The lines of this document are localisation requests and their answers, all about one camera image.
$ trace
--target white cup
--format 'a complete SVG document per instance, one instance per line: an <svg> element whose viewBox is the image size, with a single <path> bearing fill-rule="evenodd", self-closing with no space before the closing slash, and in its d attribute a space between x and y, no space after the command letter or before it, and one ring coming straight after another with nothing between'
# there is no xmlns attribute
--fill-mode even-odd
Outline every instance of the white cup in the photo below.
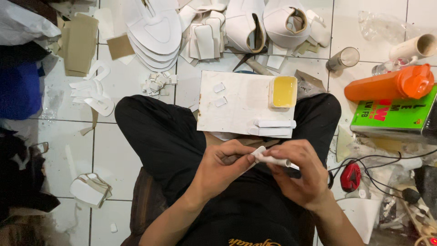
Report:
<svg viewBox="0 0 437 246"><path fill-rule="evenodd" d="M396 45L388 56L392 61L405 57L410 61L408 65L413 65L422 58L433 56L436 52L437 38L432 34L424 34Z"/></svg>

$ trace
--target glue container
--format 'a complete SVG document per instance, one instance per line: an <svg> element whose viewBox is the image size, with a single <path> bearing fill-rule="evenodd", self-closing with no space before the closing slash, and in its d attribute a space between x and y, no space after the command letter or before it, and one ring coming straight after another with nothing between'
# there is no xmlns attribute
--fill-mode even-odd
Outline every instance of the glue container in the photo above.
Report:
<svg viewBox="0 0 437 246"><path fill-rule="evenodd" d="M383 99L420 99L434 86L430 65L410 66L402 70L355 80L344 88L351 101Z"/></svg>
<svg viewBox="0 0 437 246"><path fill-rule="evenodd" d="M292 108L296 106L298 80L293 76L278 76L270 81L269 107Z"/></svg>

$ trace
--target yellow glue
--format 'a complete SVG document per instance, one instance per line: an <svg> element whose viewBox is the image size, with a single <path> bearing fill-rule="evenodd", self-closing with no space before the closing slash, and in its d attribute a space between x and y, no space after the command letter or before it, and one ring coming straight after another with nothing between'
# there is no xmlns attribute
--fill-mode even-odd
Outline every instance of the yellow glue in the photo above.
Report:
<svg viewBox="0 0 437 246"><path fill-rule="evenodd" d="M292 108L296 105L297 79L278 76L270 81L269 105L271 108Z"/></svg>

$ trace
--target person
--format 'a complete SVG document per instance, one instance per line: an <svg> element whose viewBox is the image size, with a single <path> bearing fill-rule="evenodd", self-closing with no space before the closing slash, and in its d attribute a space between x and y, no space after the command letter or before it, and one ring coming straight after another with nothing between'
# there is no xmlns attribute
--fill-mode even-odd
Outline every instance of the person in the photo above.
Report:
<svg viewBox="0 0 437 246"><path fill-rule="evenodd" d="M197 131L189 109L142 95L123 98L117 124L169 206L139 245L312 245L314 224L325 246L364 245L327 185L340 115L331 94L299 100L292 139L263 154L289 159L300 172L269 163L248 170L255 148Z"/></svg>

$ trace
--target hand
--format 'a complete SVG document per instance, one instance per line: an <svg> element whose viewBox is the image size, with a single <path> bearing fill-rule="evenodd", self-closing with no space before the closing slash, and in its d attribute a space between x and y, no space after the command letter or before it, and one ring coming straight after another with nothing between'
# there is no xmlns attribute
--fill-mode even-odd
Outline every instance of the hand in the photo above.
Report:
<svg viewBox="0 0 437 246"><path fill-rule="evenodd" d="M256 149L237 140L208 146L185 196L195 204L204 204L219 195L254 162Z"/></svg>
<svg viewBox="0 0 437 246"><path fill-rule="evenodd" d="M283 167L267 164L283 195L288 199L316 213L326 202L334 199L328 188L328 171L307 140L287 141L266 150L263 155L289 159L300 168L302 177L294 179L284 172Z"/></svg>

